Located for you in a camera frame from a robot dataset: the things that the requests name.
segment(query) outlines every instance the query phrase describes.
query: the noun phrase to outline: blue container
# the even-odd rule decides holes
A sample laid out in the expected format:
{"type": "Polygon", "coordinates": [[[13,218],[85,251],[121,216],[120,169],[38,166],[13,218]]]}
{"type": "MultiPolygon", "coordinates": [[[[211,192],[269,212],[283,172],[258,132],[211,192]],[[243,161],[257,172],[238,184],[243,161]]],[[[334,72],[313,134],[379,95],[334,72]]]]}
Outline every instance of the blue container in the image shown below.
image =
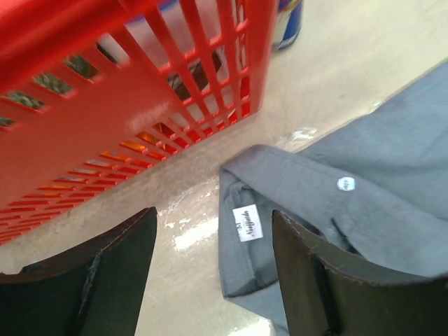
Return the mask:
{"type": "Polygon", "coordinates": [[[280,0],[274,29],[273,49],[280,50],[293,44],[302,27],[303,0],[280,0]]]}

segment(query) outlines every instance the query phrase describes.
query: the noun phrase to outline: plastic basket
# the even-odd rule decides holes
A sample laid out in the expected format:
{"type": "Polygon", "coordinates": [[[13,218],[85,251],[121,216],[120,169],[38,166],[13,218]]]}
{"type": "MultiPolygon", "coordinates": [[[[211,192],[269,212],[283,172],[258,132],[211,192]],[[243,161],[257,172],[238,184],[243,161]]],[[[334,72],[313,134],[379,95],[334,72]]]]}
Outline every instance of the plastic basket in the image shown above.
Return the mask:
{"type": "Polygon", "coordinates": [[[277,2],[210,1],[220,22],[211,38],[196,1],[179,1],[194,40],[194,48],[182,52],[158,1],[3,0],[0,244],[259,110],[277,2]],[[139,15],[166,52],[165,64],[152,62],[126,28],[139,15]],[[106,32],[126,62],[101,50],[97,41],[106,32]],[[218,49],[227,63],[224,79],[216,74],[218,49]],[[88,76],[73,70],[76,60],[87,62],[88,76]],[[200,62],[205,87],[194,78],[192,62],[200,62]],[[61,90],[49,88],[42,73],[60,81],[61,90]],[[182,99],[170,85],[173,75],[188,91],[182,99]],[[231,101],[223,99],[225,88],[231,101]]]}

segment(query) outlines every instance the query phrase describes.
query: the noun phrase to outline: shirt label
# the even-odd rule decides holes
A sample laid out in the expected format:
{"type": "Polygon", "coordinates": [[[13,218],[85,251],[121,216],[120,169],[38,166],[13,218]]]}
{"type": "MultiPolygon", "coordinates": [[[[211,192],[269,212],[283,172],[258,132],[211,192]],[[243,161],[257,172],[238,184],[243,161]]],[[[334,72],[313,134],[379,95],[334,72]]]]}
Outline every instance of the shirt label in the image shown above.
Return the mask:
{"type": "Polygon", "coordinates": [[[233,209],[233,216],[237,224],[239,240],[249,242],[251,240],[263,238],[261,220],[258,215],[257,206],[252,204],[242,208],[233,209]]]}

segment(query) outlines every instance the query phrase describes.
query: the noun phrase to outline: tiled floor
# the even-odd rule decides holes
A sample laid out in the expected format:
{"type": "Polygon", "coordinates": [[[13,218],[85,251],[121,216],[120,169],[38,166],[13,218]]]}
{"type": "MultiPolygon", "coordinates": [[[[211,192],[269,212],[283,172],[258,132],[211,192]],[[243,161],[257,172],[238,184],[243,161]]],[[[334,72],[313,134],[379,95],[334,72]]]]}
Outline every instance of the tiled floor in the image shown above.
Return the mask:
{"type": "Polygon", "coordinates": [[[296,151],[371,112],[448,55],[448,1],[305,0],[295,44],[274,54],[262,111],[0,248],[0,271],[52,256],[138,210],[160,213],[136,335],[273,335],[221,297],[217,167],[253,144],[296,151]]]}

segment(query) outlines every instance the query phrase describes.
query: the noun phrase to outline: gray shirt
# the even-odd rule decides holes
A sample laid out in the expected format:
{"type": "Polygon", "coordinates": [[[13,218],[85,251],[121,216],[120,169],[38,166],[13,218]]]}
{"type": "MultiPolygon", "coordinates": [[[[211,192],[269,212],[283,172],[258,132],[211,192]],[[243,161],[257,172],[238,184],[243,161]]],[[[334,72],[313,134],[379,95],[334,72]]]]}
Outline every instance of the gray shirt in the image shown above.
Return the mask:
{"type": "Polygon", "coordinates": [[[271,215],[303,218],[341,249],[402,272],[448,271],[448,64],[374,113],[297,153],[255,146],[220,169],[224,297],[287,335],[271,215]],[[263,238],[241,242],[233,209],[255,204],[263,238]]]}

